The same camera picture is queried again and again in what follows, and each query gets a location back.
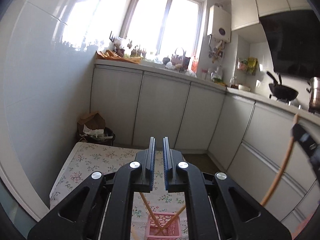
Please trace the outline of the pink perforated utensil holder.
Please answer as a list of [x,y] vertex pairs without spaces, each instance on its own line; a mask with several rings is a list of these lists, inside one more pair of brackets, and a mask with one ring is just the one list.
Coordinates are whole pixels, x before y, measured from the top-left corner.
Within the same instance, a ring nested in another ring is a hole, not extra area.
[[167,227],[166,224],[174,217],[175,213],[168,212],[155,212],[154,216],[158,221],[158,224],[163,228],[161,232],[158,228],[158,224],[154,221],[151,215],[148,215],[148,221],[145,229],[146,240],[158,240],[158,239],[178,239],[182,237],[180,217],[176,217]]

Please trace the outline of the white lower kitchen cabinets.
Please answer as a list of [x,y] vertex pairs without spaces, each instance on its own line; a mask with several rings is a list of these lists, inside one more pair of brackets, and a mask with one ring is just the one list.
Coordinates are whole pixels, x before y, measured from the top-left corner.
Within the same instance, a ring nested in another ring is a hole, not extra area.
[[91,110],[98,111],[123,146],[144,147],[150,137],[182,153],[206,153],[260,201],[289,144],[293,116],[319,139],[319,117],[251,93],[167,70],[97,62]]

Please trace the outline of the stainless steel steamer pot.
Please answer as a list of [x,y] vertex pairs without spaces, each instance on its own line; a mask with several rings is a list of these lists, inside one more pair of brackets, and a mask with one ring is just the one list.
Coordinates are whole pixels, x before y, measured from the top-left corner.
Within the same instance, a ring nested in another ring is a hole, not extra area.
[[310,94],[308,111],[320,113],[320,78],[312,77],[307,83],[310,86],[306,89]]

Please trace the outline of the gas stove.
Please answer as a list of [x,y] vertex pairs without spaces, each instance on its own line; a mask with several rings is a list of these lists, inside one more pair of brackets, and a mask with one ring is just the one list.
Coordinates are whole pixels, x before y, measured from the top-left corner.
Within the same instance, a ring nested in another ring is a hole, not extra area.
[[315,114],[315,113],[319,114],[319,110],[314,110],[314,109],[310,110],[308,107],[304,107],[302,104],[300,104],[300,102],[297,99],[294,99],[292,101],[289,101],[287,99],[279,99],[276,96],[274,96],[273,94],[269,94],[268,98],[272,99],[272,100],[276,100],[277,102],[285,103],[289,106],[294,106],[298,109],[304,109],[304,110],[306,110],[310,113],[313,113],[313,114]]

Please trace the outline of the black trash bin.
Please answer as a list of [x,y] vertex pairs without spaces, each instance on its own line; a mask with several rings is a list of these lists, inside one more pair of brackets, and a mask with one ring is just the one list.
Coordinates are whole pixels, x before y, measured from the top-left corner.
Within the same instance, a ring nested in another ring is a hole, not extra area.
[[89,129],[87,126],[84,126],[83,132],[79,133],[78,137],[78,142],[113,146],[116,135],[108,127],[104,129]]

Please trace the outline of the black wok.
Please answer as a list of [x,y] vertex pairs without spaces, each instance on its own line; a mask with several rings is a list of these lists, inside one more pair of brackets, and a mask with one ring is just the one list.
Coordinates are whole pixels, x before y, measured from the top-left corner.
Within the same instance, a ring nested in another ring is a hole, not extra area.
[[273,96],[275,96],[278,100],[283,100],[286,102],[295,100],[298,96],[298,91],[295,89],[283,85],[281,75],[278,75],[279,81],[271,74],[271,72],[266,71],[266,74],[273,80],[272,83],[268,84],[268,87]]

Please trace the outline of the floral tablecloth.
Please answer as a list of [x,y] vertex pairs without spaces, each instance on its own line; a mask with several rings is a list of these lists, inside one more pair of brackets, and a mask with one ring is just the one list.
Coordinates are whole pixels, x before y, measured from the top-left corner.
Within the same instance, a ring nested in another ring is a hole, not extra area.
[[[50,215],[78,239],[133,239],[131,227],[144,239],[149,212],[135,180],[138,150],[77,143],[63,165],[50,193]],[[169,193],[164,185],[163,153],[156,151],[153,188],[144,193],[153,213],[177,212],[185,205],[184,191]],[[186,239],[186,211],[180,214]]]

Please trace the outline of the brown paper bag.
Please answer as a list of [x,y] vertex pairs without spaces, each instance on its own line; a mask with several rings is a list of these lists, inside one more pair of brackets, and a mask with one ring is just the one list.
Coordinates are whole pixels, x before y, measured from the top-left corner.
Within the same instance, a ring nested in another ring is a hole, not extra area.
[[99,112],[92,112],[81,117],[77,122],[78,133],[80,135],[84,134],[84,127],[90,130],[98,130],[105,128],[105,119],[100,115]]

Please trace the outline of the white bowl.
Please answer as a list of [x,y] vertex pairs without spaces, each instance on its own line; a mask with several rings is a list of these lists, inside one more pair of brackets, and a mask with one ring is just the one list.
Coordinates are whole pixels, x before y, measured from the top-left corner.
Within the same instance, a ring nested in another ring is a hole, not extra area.
[[251,89],[247,86],[244,86],[244,85],[238,85],[238,90],[243,90],[243,91],[246,91],[246,92],[250,92]]

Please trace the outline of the black range hood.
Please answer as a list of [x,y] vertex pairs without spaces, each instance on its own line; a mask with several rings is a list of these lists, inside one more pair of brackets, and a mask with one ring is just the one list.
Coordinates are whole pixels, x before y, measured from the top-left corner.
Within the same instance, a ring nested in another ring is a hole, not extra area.
[[312,10],[279,12],[260,18],[277,74],[319,77],[319,19]]

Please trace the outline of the window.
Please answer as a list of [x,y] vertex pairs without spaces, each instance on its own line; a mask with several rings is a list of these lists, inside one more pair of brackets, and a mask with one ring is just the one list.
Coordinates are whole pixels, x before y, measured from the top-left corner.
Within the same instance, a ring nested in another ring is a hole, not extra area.
[[120,31],[148,55],[198,55],[207,0],[131,0]]

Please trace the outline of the white water heater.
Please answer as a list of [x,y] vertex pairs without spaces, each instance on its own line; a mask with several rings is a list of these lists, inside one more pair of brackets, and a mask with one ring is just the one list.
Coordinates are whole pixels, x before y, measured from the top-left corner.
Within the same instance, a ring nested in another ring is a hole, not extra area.
[[231,15],[217,5],[209,10],[207,35],[226,43],[231,41]]

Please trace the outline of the white upper cabinet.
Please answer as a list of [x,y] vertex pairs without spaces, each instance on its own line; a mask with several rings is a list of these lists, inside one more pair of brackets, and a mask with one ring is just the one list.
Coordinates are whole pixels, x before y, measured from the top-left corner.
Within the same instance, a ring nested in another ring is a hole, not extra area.
[[258,24],[263,16],[308,9],[307,0],[231,0],[231,30]]

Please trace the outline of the wall spice rack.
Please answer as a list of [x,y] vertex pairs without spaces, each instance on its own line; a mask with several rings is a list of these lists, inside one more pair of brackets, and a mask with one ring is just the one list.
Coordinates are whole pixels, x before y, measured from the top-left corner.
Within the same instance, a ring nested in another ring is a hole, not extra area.
[[236,68],[247,75],[255,75],[257,69],[258,59],[255,57],[248,57],[245,59],[238,59]]

